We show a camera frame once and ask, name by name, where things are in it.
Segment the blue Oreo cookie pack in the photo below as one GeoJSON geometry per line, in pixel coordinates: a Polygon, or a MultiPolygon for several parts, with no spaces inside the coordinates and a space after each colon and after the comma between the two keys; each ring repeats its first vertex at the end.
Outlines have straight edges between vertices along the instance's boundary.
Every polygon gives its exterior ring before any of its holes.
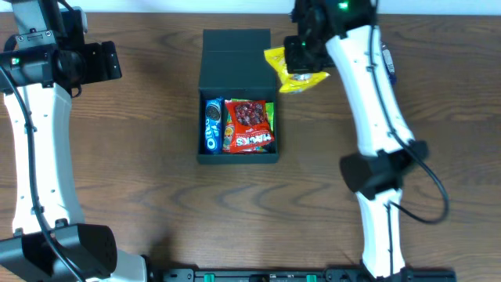
{"type": "Polygon", "coordinates": [[[204,147],[207,154],[222,152],[223,98],[209,99],[204,111],[204,147]]]}

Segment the yellow Hacks candy bag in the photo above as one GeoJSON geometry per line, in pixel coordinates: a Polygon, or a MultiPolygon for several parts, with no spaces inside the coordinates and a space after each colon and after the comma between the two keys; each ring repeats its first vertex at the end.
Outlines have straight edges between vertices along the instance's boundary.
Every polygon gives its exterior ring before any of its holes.
{"type": "Polygon", "coordinates": [[[283,46],[264,51],[266,62],[274,69],[281,82],[280,93],[299,93],[311,89],[326,80],[330,74],[321,71],[312,74],[290,74],[285,60],[283,46]]]}

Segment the black gift box with lid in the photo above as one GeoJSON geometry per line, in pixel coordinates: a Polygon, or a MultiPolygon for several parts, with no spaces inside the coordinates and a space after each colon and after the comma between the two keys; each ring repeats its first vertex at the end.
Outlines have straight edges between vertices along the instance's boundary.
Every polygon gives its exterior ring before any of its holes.
{"type": "Polygon", "coordinates": [[[205,149],[205,105],[210,99],[264,100],[277,110],[276,74],[265,60],[271,48],[269,29],[205,30],[200,64],[197,160],[202,165],[273,164],[279,160],[278,114],[275,141],[264,153],[208,154],[205,149]]]}

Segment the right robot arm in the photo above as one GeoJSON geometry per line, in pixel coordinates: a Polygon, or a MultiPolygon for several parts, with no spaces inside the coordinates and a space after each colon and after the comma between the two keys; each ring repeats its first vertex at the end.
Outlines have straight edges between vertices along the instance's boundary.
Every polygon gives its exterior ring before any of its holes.
{"type": "Polygon", "coordinates": [[[375,1],[296,1],[297,24],[286,58],[293,73],[320,71],[327,60],[341,77],[353,115],[357,152],[340,159],[342,177],[357,197],[364,236],[361,264],[375,281],[402,279],[405,260],[396,208],[416,141],[398,107],[381,48],[375,1]]]}

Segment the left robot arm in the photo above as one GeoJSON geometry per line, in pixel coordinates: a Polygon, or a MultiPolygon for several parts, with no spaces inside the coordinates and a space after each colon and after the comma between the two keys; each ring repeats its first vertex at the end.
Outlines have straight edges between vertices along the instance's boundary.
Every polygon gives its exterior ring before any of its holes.
{"type": "Polygon", "coordinates": [[[1,91],[16,160],[13,235],[1,264],[25,281],[147,281],[141,255],[88,224],[74,185],[69,124],[83,85],[115,80],[113,42],[86,43],[87,17],[65,1],[15,0],[18,31],[1,54],[1,91]]]}

